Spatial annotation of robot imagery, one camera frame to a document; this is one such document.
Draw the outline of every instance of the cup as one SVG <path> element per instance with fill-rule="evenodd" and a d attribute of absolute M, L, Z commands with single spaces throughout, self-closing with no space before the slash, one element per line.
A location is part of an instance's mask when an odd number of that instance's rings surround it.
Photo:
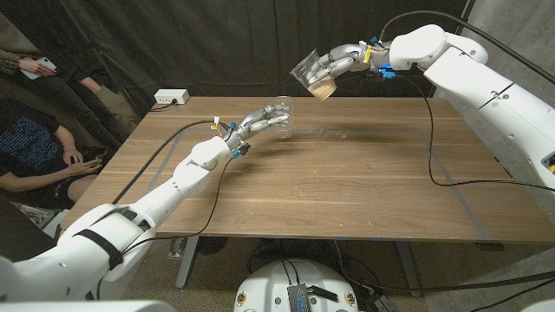
<path fill-rule="evenodd" d="M 312 95 L 323 101 L 336 91 L 337 86 L 334 78 L 330 75 L 320 80 L 317 79 L 318 73 L 325 72 L 325 68 L 319 60 L 320 56 L 316 50 L 313 50 L 291 70 L 290 74 L 297 78 Z"/>
<path fill-rule="evenodd" d="M 295 103 L 295 99 L 290 96 L 276 96 L 270 98 L 267 102 L 267 105 L 275 105 L 277 106 L 277 110 L 281 112 L 281 114 L 285 114 L 289 116 L 289 119 L 284 124 L 278 124 L 271 126 L 271 129 L 276 134 L 278 139 L 287 139 L 293 135 L 293 104 Z"/>

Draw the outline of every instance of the wooden table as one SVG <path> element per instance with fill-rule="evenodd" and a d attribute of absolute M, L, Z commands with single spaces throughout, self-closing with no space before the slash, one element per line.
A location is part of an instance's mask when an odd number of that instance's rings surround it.
<path fill-rule="evenodd" d="M 177 129 L 217 115 L 227 124 L 266 98 L 191 98 L 150 113 L 62 222 L 110 203 Z M 440 182 L 510 179 L 447 101 L 431 99 L 432 170 Z M 450 242 L 555 242 L 555 228 L 521 186 L 439 187 L 428 176 L 430 119 L 422 99 L 296 98 L 293 136 L 260 133 L 225 171 L 203 235 Z M 120 201 L 159 185 L 191 148 L 217 131 L 200 125 L 169 144 Z M 184 201 L 159 234 L 191 234 L 210 215 L 223 164 L 204 192 Z"/>

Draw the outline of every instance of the electrical outlet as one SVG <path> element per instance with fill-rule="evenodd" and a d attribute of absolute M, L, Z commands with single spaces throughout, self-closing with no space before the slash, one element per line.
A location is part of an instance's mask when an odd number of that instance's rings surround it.
<path fill-rule="evenodd" d="M 185 104 L 189 100 L 189 91 L 187 89 L 160 89 L 154 95 L 154 99 L 158 104 L 171 104 L 173 100 L 177 104 Z"/>

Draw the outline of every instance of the black strap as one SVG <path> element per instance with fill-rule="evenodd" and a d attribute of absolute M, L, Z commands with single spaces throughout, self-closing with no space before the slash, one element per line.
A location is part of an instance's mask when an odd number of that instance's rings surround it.
<path fill-rule="evenodd" d="M 109 263 L 111 270 L 115 268 L 118 264 L 123 263 L 123 254 L 119 250 L 117 250 L 117 248 L 115 248 L 112 243 L 107 241 L 106 238 L 100 236 L 98 233 L 93 232 L 89 229 L 85 229 L 75 234 L 74 236 L 76 235 L 86 237 L 95 242 L 97 245 L 101 246 L 110 256 Z"/>

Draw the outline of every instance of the black curtain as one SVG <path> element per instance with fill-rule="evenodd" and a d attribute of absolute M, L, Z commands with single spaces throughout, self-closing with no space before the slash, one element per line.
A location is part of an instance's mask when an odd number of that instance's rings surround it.
<path fill-rule="evenodd" d="M 466 2 L 33 0 L 33 10 L 41 11 L 36 23 L 21 17 L 29 10 L 28 1 L 25 6 L 4 2 L 0 11 L 20 20 L 17 26 L 27 25 L 25 35 L 56 19 L 56 31 L 63 29 L 59 36 L 77 38 L 69 43 L 86 48 L 58 1 L 65 2 L 125 86 L 140 90 L 135 96 L 150 97 L 147 102 L 159 88 L 187 88 L 193 96 L 310 96 L 289 72 L 313 49 L 323 55 L 341 44 L 368 42 L 389 19 L 412 10 L 461 16 Z M 392 25 L 385 39 L 428 23 L 456 29 L 439 17 L 414 16 Z M 416 80 L 431 89 L 421 75 Z M 419 96 L 403 81 L 373 84 L 360 73 L 342 75 L 337 85 L 334 96 Z"/>

